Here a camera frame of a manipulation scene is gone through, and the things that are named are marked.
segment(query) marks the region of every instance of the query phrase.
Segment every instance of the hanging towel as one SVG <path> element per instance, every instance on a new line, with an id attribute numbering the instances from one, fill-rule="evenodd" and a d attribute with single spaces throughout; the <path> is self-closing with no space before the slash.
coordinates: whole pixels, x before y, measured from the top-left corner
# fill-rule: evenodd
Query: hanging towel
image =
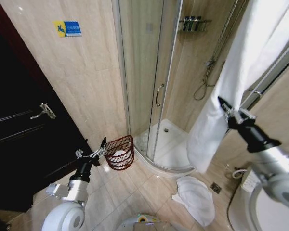
<path id="1" fill-rule="evenodd" d="M 217 84 L 187 141 L 191 165 L 206 172 L 226 131 L 217 97 L 239 109 L 243 92 L 276 60 L 289 41 L 289 0 L 250 0 Z"/>

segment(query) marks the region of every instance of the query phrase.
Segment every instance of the blue sign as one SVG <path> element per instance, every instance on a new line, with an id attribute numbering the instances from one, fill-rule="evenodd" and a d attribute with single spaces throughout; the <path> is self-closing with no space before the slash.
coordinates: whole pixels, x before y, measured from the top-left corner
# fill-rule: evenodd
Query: blue sign
<path id="1" fill-rule="evenodd" d="M 53 24 L 60 37 L 81 36 L 78 22 L 55 21 Z"/>

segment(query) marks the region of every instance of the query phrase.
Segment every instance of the door lever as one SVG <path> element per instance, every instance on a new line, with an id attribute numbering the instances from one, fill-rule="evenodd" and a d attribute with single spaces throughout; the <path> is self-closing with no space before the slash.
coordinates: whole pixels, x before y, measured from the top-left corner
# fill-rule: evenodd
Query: door lever
<path id="1" fill-rule="evenodd" d="M 159 95 L 159 91 L 161 88 L 163 88 L 165 86 L 165 84 L 161 84 L 158 88 L 158 90 L 156 91 L 156 98 L 155 98 L 155 105 L 156 107 L 160 107 L 160 103 L 158 103 L 158 95 Z"/>
<path id="2" fill-rule="evenodd" d="M 37 115 L 31 116 L 30 119 L 36 119 L 40 117 L 42 114 L 47 114 L 50 119 L 56 119 L 55 113 L 49 108 L 49 106 L 46 103 L 42 103 L 40 107 L 43 109 L 43 111 Z"/>

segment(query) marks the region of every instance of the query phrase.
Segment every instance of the shower drain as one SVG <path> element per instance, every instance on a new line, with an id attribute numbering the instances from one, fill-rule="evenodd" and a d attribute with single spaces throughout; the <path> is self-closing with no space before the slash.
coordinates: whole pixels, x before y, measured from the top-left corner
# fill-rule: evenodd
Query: shower drain
<path id="1" fill-rule="evenodd" d="M 222 188 L 220 186 L 218 186 L 217 183 L 213 182 L 213 184 L 210 186 L 210 188 L 216 192 L 217 194 L 220 193 L 220 191 L 222 190 Z"/>

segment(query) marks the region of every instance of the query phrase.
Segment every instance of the red wicker basket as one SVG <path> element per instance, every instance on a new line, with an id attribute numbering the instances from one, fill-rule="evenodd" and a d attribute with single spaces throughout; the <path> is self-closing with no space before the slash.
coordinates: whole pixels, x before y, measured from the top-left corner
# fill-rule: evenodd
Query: red wicker basket
<path id="1" fill-rule="evenodd" d="M 132 136 L 125 136 L 106 144 L 105 158 L 109 166 L 118 171 L 127 169 L 134 161 L 134 142 Z M 115 155 L 116 151 L 124 153 Z"/>

